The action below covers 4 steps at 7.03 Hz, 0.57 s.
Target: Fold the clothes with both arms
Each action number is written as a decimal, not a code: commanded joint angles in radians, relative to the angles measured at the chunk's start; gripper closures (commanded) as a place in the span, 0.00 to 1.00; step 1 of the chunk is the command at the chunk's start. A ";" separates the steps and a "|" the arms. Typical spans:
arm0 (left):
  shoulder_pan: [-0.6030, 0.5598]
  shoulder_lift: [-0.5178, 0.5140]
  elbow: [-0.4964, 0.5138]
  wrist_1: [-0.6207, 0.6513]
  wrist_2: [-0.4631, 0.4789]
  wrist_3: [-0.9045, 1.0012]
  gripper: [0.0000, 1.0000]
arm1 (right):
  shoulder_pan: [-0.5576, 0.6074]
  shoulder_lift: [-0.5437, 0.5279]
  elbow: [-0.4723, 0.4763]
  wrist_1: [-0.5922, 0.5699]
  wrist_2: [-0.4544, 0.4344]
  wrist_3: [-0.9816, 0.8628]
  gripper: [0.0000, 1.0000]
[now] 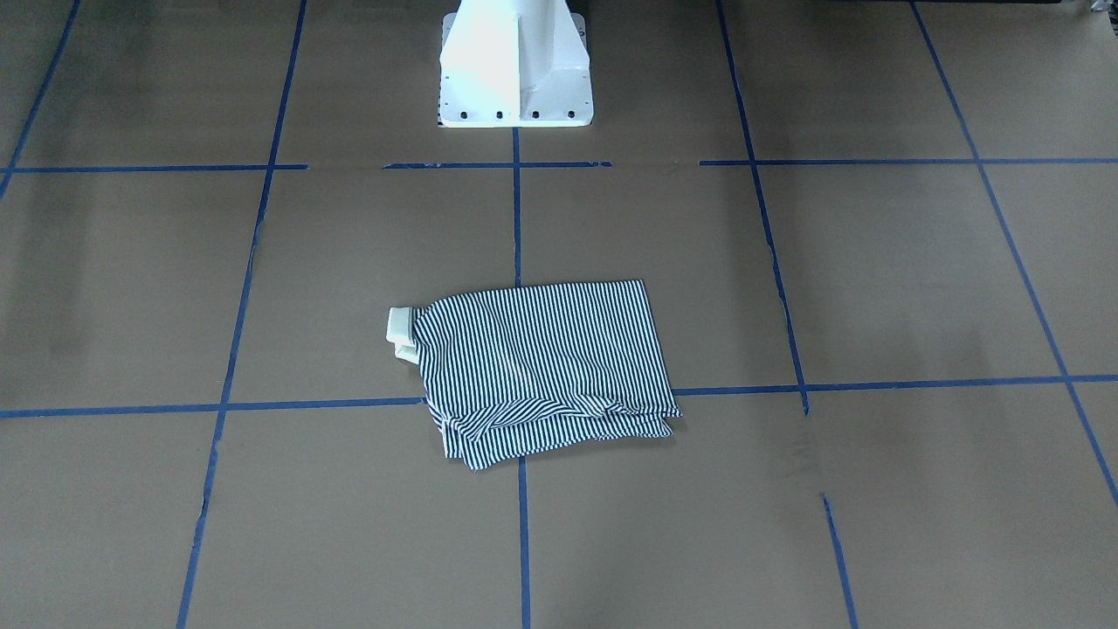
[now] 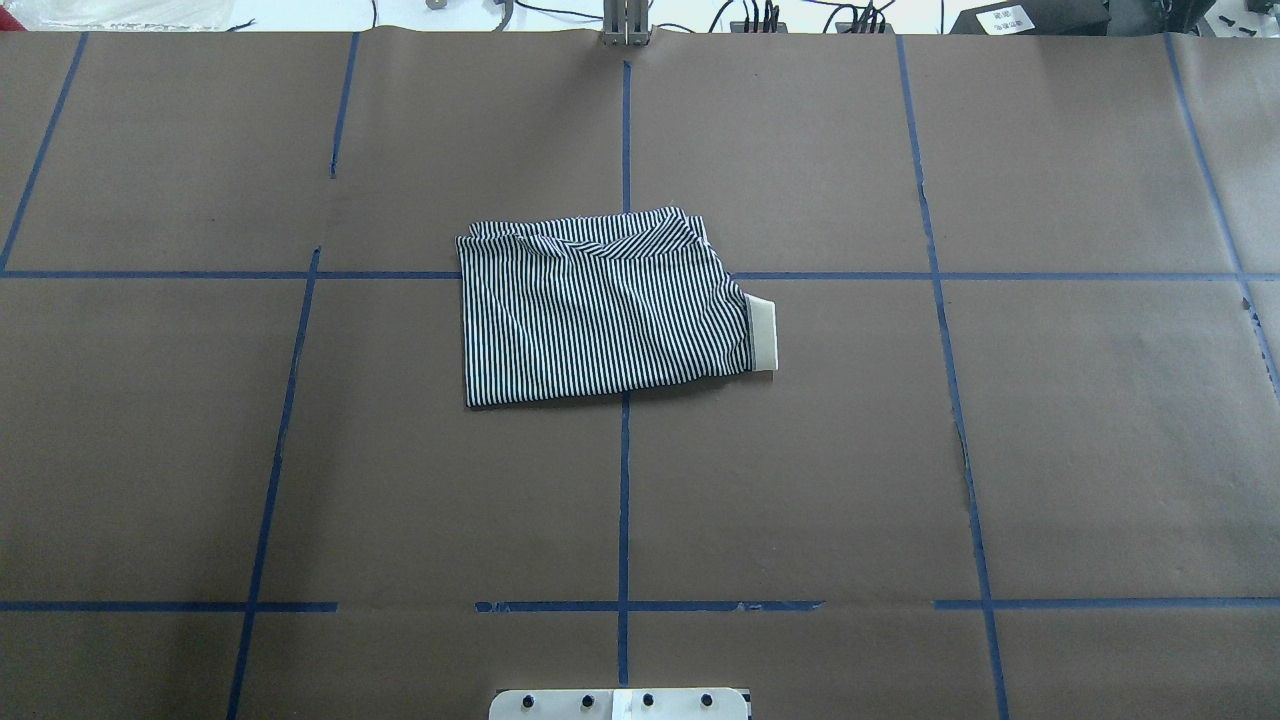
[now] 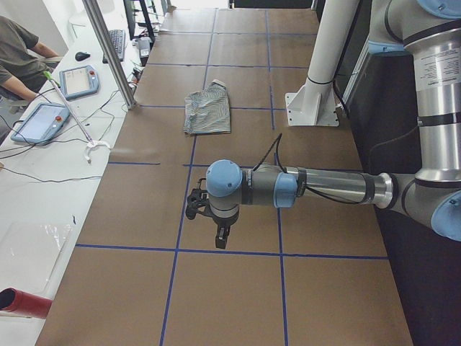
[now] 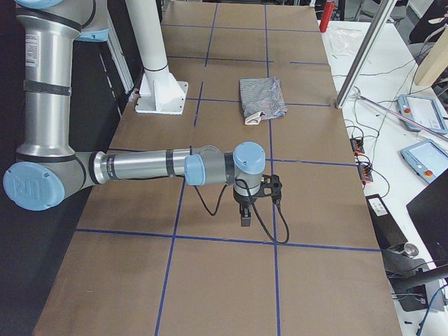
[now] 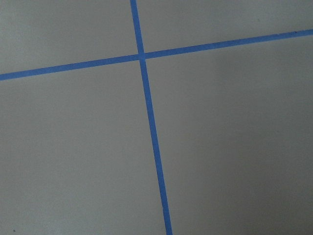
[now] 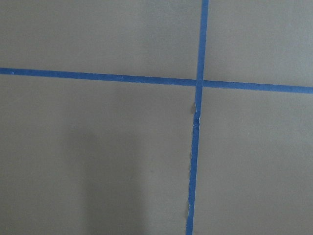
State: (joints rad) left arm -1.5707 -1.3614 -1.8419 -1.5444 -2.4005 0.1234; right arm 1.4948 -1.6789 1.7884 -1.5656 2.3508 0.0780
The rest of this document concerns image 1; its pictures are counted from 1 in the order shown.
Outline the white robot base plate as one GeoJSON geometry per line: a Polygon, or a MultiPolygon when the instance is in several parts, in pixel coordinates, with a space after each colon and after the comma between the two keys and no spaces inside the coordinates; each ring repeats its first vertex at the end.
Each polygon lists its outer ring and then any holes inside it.
{"type": "Polygon", "coordinates": [[[584,16],[567,1],[462,1],[442,19],[444,128],[581,128],[595,118],[584,16]]]}

